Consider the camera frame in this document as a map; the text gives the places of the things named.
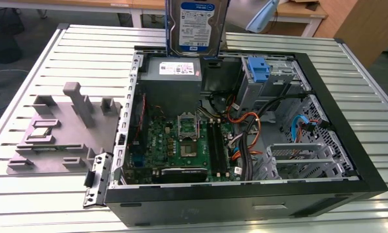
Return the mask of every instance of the aluminum workbench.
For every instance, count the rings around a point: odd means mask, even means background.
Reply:
[[[71,25],[58,29],[0,120],[0,232],[98,232],[127,227],[108,208],[83,209],[84,174],[14,177],[8,159],[22,141],[36,95],[66,82],[99,101],[124,101],[135,45],[164,46],[160,29]],[[388,184],[388,97],[345,44],[334,39],[227,33],[230,49],[305,52]],[[388,232],[388,192],[314,218],[146,227],[148,232]]]

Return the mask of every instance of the blue drive bay latch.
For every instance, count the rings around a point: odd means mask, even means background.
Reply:
[[[271,76],[271,66],[263,57],[249,57],[249,68],[254,74],[257,83],[265,83]]]

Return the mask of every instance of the sticker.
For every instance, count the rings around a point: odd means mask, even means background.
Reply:
[[[237,103],[233,103],[233,107],[239,110],[241,106]]]
[[[207,3],[182,3],[180,41],[186,51],[206,51],[210,44],[213,27],[209,20],[215,15],[215,5]]]
[[[242,175],[242,168],[241,167],[235,167],[235,174]]]
[[[111,3],[111,6],[124,6],[124,7],[130,7],[130,4]]]
[[[325,16],[311,15],[313,18],[325,18]]]
[[[194,75],[195,64],[192,62],[162,62],[160,74]]]

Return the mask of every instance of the motherboard chip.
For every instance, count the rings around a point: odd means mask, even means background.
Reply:
[[[180,144],[182,157],[196,157],[196,142],[183,141]]]

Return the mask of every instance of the expansion slot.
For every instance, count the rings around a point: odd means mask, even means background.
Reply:
[[[223,133],[219,123],[207,124],[209,147],[213,175],[221,176],[227,172],[227,160],[225,155]]]

